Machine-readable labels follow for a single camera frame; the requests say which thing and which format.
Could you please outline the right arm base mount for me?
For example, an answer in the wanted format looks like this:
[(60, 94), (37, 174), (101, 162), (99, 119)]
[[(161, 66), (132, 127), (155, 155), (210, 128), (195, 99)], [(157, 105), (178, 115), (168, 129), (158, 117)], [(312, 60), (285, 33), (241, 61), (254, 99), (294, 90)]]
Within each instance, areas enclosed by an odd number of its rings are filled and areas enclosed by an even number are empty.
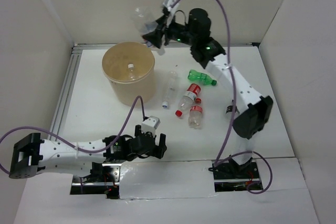
[(257, 163), (251, 158), (246, 164), (239, 166), (233, 159), (218, 166), (208, 168), (213, 174), (215, 192), (263, 190)]

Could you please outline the clear crushed bottle white cap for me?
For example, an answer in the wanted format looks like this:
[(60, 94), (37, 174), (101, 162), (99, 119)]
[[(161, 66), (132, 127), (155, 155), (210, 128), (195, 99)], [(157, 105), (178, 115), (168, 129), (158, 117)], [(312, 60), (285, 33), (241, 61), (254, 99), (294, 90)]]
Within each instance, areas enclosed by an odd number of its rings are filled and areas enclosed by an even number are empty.
[(139, 78), (139, 73), (136, 69), (136, 67), (134, 66), (134, 64), (129, 63), (128, 64), (128, 68), (127, 68), (127, 73), (128, 73), (128, 77), (130, 80), (137, 80)]

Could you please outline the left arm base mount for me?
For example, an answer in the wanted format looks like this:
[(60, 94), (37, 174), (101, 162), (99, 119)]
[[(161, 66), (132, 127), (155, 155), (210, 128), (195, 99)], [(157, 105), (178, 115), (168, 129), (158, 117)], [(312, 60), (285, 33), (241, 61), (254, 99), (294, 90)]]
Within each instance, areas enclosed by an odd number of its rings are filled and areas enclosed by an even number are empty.
[(105, 195), (107, 199), (119, 199), (121, 164), (93, 163), (89, 175), (73, 176), (71, 195)]

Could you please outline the blue label water bottle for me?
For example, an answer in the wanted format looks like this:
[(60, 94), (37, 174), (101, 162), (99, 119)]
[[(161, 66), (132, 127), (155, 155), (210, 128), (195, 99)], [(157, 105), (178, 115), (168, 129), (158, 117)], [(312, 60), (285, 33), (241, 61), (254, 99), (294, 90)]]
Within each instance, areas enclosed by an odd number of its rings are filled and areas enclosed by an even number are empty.
[[(131, 16), (131, 19), (137, 31), (139, 32), (140, 36), (147, 34), (149, 32), (152, 32), (156, 29), (156, 26), (157, 26), (155, 22), (156, 19), (154, 18), (152, 12), (150, 11), (148, 7), (136, 7)], [(163, 45), (161, 49), (158, 49), (154, 47), (150, 42), (145, 41), (143, 38), (142, 40), (148, 48), (156, 51), (159, 55), (163, 55), (165, 53), (165, 49)]]

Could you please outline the small red label bottle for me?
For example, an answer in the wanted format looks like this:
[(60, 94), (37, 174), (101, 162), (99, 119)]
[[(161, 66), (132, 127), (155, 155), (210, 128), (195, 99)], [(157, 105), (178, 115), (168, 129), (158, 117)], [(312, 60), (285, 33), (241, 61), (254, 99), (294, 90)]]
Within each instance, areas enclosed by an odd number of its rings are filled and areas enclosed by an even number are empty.
[(192, 129), (200, 129), (202, 127), (202, 117), (202, 100), (200, 98), (196, 98), (195, 104), (193, 104), (190, 108), (190, 113), (188, 117), (189, 127)]

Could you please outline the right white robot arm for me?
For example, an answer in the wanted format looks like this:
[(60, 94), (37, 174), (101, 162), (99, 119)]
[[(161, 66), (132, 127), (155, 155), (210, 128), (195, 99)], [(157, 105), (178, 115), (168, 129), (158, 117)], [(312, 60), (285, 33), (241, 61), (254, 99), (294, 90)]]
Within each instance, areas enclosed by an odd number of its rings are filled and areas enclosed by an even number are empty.
[(237, 135), (237, 153), (232, 155), (229, 172), (240, 178), (247, 172), (253, 156), (254, 135), (268, 122), (273, 100), (270, 96), (262, 96), (231, 64), (229, 49), (224, 49), (211, 37), (211, 24), (208, 13), (201, 8), (192, 9), (184, 25), (177, 23), (174, 14), (164, 8), (160, 18), (150, 17), (142, 22), (140, 34), (158, 49), (172, 40), (189, 45), (192, 57), (232, 92), (232, 106), (239, 115), (229, 124), (229, 130)]

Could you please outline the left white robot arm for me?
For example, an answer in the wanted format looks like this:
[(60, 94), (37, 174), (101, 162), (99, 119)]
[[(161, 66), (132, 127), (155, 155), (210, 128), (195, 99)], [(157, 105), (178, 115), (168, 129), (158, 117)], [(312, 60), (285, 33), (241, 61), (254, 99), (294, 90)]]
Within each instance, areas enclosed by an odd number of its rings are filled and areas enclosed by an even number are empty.
[(109, 136), (102, 140), (77, 142), (74, 147), (62, 141), (42, 139), (31, 133), (13, 148), (9, 170), (11, 179), (31, 178), (42, 173), (64, 173), (99, 181), (109, 166), (121, 165), (136, 158), (162, 159), (166, 146), (165, 134), (156, 137), (135, 127), (134, 136)]

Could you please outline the black label clear bottle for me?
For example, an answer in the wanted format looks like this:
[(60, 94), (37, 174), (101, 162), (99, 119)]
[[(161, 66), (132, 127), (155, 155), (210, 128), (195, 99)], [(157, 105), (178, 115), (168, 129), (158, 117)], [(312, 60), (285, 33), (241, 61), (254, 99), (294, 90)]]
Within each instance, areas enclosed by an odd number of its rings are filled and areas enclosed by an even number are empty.
[(233, 109), (233, 101), (231, 101), (231, 104), (229, 104), (226, 108), (226, 112), (225, 112), (225, 117), (229, 120), (232, 117), (232, 113), (233, 111), (235, 111), (234, 113), (234, 118), (237, 118), (239, 116), (239, 111), (238, 109)]

